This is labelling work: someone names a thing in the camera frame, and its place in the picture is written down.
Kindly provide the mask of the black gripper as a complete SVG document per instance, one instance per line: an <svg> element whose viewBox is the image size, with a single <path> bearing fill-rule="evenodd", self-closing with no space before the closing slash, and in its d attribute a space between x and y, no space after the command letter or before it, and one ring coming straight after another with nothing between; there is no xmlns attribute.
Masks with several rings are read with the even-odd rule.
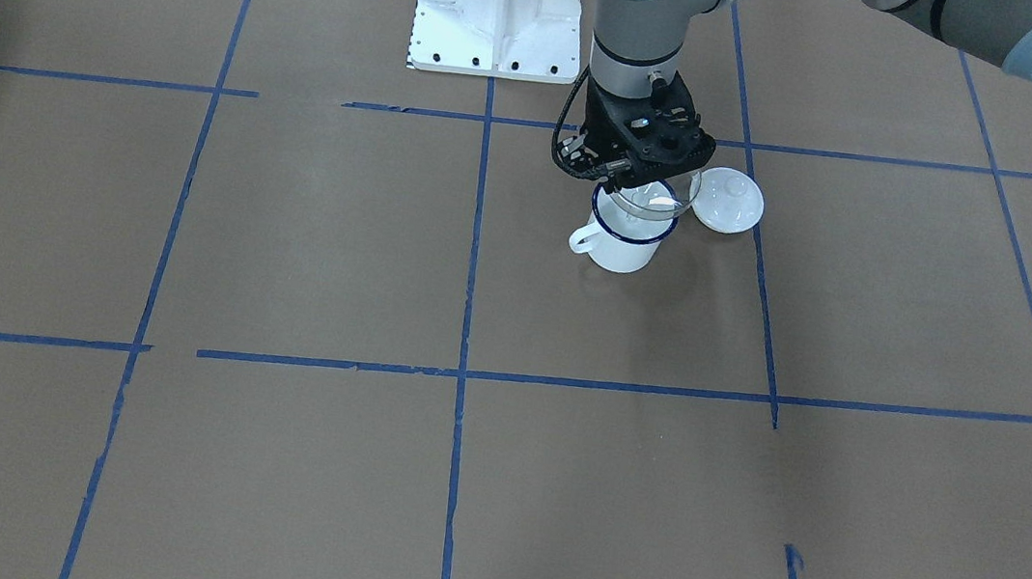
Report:
<svg viewBox="0 0 1032 579"><path fill-rule="evenodd" d="M633 98L610 94L590 72L580 72L566 97L561 129L579 90L589 85L584 123L570 139L558 139L558 169L594 181L614 196L622 188L702 169L711 161L716 140L702 127L681 73L652 83L648 96Z"/></svg>

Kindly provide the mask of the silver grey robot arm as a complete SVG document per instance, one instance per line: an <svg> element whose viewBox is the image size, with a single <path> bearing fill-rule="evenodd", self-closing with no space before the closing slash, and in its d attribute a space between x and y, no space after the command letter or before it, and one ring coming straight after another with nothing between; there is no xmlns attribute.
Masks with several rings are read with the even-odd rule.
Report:
<svg viewBox="0 0 1032 579"><path fill-rule="evenodd" d="M562 171L614 195L692 173L714 156L679 74L690 19L739 0L599 0L584 123L553 134ZM1032 82L1032 0L859 0L1018 81Z"/></svg>

